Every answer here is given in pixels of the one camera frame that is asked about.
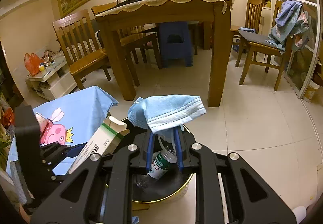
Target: bottle label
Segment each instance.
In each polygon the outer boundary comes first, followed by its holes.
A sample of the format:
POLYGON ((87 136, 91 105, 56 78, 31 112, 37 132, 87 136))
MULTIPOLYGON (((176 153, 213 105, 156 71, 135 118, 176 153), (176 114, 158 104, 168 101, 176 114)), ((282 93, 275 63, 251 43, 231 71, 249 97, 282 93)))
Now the bottle label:
POLYGON ((163 158, 161 152, 159 152, 151 162, 151 169, 148 175, 156 179, 161 178, 168 171, 170 165, 171 163, 163 158))

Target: metal bolt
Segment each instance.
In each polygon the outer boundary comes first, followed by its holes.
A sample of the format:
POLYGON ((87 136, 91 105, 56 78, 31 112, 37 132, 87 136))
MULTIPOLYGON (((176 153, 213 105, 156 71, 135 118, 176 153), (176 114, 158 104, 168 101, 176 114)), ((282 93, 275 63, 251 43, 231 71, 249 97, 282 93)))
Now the metal bolt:
POLYGON ((239 155, 237 153, 231 153, 229 155, 229 157, 232 159, 232 160, 237 160, 239 158, 239 155))
POLYGON ((92 154, 92 155, 90 156, 90 159, 91 159, 92 161, 97 161, 97 160, 99 160, 99 158, 100 158, 100 155, 99 155, 99 154, 92 154))
POLYGON ((135 151, 135 150, 137 150, 137 145, 135 145, 135 144, 131 144, 131 145, 129 145, 128 146, 128 150, 130 150, 130 151, 135 151))
POLYGON ((201 145, 201 144, 199 144, 199 143, 194 143, 194 144, 192 145, 192 148, 193 148, 193 149, 195 149, 195 150, 199 150, 199 149, 201 149, 201 148, 202 148, 202 145, 201 145))

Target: mask ear loop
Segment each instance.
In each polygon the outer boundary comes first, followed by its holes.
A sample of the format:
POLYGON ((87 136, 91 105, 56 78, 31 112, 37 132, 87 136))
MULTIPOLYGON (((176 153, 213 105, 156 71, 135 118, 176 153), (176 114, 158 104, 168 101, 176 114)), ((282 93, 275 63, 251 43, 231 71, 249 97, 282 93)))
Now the mask ear loop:
MULTIPOLYGON (((158 136, 159 145, 160 145, 160 147, 162 148, 162 150, 164 150, 165 152, 168 152, 168 151, 166 150, 166 148, 164 148, 163 143, 161 142, 160 135, 157 135, 157 136, 158 136)), ((174 135, 172 135, 172 146, 173 146, 173 149, 174 149, 175 158, 176 158, 176 160, 177 160, 177 157, 176 157, 176 149, 175 149, 175 140, 174 140, 174 135)))

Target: blue face mask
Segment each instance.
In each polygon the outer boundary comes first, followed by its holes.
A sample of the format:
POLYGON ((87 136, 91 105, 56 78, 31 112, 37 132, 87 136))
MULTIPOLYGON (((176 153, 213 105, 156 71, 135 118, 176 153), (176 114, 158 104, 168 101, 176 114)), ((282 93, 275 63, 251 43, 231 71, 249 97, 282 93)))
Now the blue face mask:
POLYGON ((206 113, 201 97, 188 95, 139 97, 128 111, 134 125, 154 134, 188 123, 206 113))

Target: lace tablecloth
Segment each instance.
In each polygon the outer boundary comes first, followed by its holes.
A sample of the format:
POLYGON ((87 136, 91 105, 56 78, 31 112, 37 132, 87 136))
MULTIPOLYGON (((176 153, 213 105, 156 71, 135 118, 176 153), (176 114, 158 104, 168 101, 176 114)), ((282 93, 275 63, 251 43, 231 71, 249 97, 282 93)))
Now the lace tablecloth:
MULTIPOLYGON (((100 13, 96 16, 116 15, 121 11, 133 12, 135 10, 138 10, 144 4, 147 6, 160 6, 167 1, 172 1, 172 2, 177 2, 177 3, 185 3, 185 2, 190 2, 192 0, 140 0, 137 2, 133 2, 130 4, 126 4, 126 5, 111 9, 111 10, 107 10, 107 11, 100 13)), ((225 1, 229 1, 229 0, 203 0, 203 1, 205 1, 205 2, 223 1, 222 13, 225 13, 225 11, 227 10, 227 3, 225 1)))

